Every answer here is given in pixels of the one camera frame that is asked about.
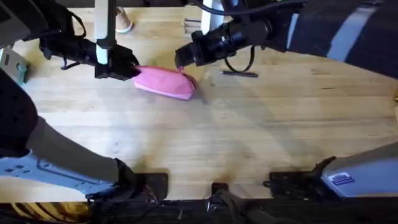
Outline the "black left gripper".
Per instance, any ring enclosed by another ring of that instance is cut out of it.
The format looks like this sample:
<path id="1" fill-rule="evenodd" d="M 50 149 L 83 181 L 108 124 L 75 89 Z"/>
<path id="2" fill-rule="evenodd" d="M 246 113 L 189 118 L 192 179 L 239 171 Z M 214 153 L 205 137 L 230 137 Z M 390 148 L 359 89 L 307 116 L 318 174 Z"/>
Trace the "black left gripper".
<path id="1" fill-rule="evenodd" d="M 108 63 L 98 62 L 96 44 L 78 36 L 55 35 L 39 40 L 39 49 L 49 60 L 56 56 L 63 59 L 62 70 L 68 70 L 79 64 L 91 65 L 95 68 L 95 78 L 113 78 L 129 80 L 138 76 L 141 71 L 136 68 L 138 59 L 131 49 L 116 44 L 108 52 Z"/>

